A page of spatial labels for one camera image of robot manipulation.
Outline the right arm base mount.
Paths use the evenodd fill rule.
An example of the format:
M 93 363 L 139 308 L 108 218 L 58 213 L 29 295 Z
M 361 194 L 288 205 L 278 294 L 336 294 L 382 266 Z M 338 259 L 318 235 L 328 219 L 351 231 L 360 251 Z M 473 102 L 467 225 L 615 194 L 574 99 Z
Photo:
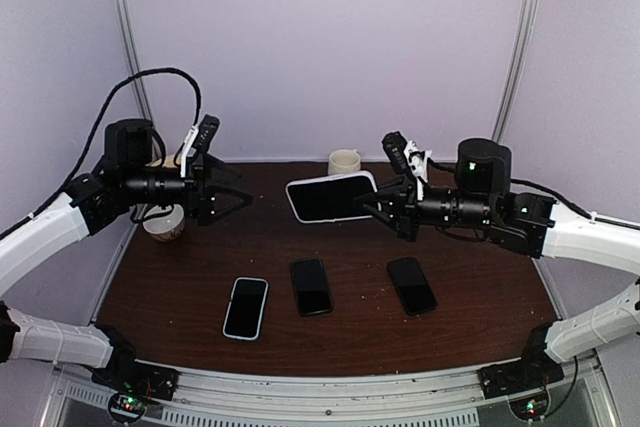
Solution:
M 478 370 L 485 399 L 512 396 L 522 392 L 544 390 L 564 379 L 561 365 L 546 360 L 519 359 L 492 364 Z

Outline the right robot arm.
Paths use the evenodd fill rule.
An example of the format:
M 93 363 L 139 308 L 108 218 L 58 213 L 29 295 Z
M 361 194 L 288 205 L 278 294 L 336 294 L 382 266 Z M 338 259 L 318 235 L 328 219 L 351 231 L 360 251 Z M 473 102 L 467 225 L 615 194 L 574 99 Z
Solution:
M 461 141 L 453 188 L 433 187 L 429 153 L 401 133 L 382 141 L 395 180 L 356 197 L 355 208 L 414 241 L 420 226 L 479 231 L 484 239 L 532 259 L 566 258 L 639 273 L 639 225 L 588 212 L 555 191 L 525 182 L 511 190 L 512 154 L 486 138 Z

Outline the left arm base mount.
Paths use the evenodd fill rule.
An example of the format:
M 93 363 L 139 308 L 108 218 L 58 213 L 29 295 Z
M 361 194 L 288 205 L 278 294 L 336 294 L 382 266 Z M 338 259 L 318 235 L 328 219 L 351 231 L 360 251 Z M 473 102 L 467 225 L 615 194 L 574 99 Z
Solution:
M 94 383 L 143 400 L 171 401 L 179 373 L 167 367 L 136 362 L 133 371 L 117 373 L 114 369 L 88 367 Z

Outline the lilac silicone phone case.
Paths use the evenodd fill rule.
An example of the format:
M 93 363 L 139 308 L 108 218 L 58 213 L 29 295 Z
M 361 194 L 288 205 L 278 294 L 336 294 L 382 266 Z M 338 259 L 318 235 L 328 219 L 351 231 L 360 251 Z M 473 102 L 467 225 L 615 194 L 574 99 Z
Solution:
M 355 199 L 377 192 L 368 171 L 289 182 L 285 192 L 294 217 L 303 224 L 335 223 L 370 218 Z

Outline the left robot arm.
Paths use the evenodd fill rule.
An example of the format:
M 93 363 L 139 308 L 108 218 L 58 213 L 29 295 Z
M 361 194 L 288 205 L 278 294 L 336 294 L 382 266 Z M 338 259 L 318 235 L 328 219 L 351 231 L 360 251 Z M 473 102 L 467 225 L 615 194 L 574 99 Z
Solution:
M 105 129 L 104 154 L 94 170 L 73 176 L 39 213 L 1 239 L 1 290 L 66 247 L 99 233 L 140 205 L 180 207 L 200 226 L 249 206 L 251 195 L 220 179 L 224 162 L 208 152 L 219 127 L 207 116 L 190 129 L 178 166 L 152 163 L 159 136 L 151 121 L 125 119 Z M 75 326 L 1 307 L 1 359 L 30 359 L 104 369 L 123 391 L 144 380 L 133 346 L 115 329 Z

